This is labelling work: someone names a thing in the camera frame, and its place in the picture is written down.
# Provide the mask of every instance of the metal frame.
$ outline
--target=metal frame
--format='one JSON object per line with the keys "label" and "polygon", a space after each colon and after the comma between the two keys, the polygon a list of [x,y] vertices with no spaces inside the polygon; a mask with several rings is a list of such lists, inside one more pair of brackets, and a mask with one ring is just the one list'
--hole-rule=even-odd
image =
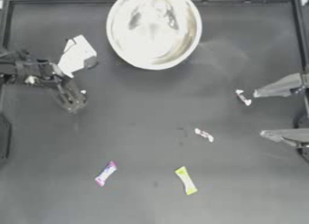
{"label": "metal frame", "polygon": [[[5,0],[2,23],[0,23],[0,45],[6,48],[9,35],[10,35],[10,25],[11,25],[11,15],[14,11],[15,4],[105,4],[114,3],[117,0]],[[302,0],[193,0],[196,3],[204,4],[273,4],[273,3],[291,3],[295,26],[299,38],[300,54],[303,60],[303,71],[309,72],[309,39],[308,33],[306,31],[304,17],[303,17],[303,4]],[[309,97],[306,97],[307,110],[309,114]]]}

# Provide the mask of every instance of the yellow-green wrapper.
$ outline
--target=yellow-green wrapper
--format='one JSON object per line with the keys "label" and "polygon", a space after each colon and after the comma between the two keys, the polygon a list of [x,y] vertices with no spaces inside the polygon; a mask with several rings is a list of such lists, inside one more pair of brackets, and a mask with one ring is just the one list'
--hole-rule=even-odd
{"label": "yellow-green wrapper", "polygon": [[192,195],[196,192],[199,192],[199,189],[197,189],[197,187],[192,181],[192,177],[188,173],[188,169],[185,166],[178,168],[178,170],[176,171],[176,174],[178,175],[178,177],[181,178],[181,180],[184,182],[186,194]]}

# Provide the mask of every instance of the metal bowl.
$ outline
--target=metal bowl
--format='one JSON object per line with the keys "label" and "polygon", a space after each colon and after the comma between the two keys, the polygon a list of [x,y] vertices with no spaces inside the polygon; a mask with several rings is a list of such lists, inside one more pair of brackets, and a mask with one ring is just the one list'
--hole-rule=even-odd
{"label": "metal bowl", "polygon": [[106,22],[110,44],[133,66],[164,70],[195,51],[203,19],[192,0],[117,0]]}

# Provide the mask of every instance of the black table surface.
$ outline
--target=black table surface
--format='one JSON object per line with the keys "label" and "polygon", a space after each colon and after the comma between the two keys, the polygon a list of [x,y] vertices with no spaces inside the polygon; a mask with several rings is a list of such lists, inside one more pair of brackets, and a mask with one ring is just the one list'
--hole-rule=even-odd
{"label": "black table surface", "polygon": [[[10,49],[57,61],[83,34],[100,65],[77,81],[89,106],[70,115],[49,91],[5,87],[11,155],[0,169],[0,223],[303,223],[309,165],[295,149],[260,137],[291,128],[303,99],[253,90],[303,70],[291,4],[200,5],[204,37],[170,70],[134,69],[106,38],[110,4],[15,5]],[[195,134],[199,127],[215,143]],[[109,161],[118,171],[101,188]],[[188,196],[176,169],[199,192]]]}

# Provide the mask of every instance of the candy bar wrapper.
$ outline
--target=candy bar wrapper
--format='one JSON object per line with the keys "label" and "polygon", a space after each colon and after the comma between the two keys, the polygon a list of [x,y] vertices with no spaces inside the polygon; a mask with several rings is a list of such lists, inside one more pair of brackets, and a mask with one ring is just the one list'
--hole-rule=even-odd
{"label": "candy bar wrapper", "polygon": [[117,169],[118,169],[117,164],[114,162],[110,162],[108,167],[105,168],[105,170],[100,174],[100,176],[96,177],[96,181],[101,187],[104,187],[106,185],[106,180]]}
{"label": "candy bar wrapper", "polygon": [[191,175],[188,173],[188,169],[185,166],[178,168],[178,170],[176,171],[176,174],[178,175],[178,177],[181,178],[184,182],[186,194],[192,195],[196,192],[199,192],[199,189],[192,181],[192,178],[191,178]]}

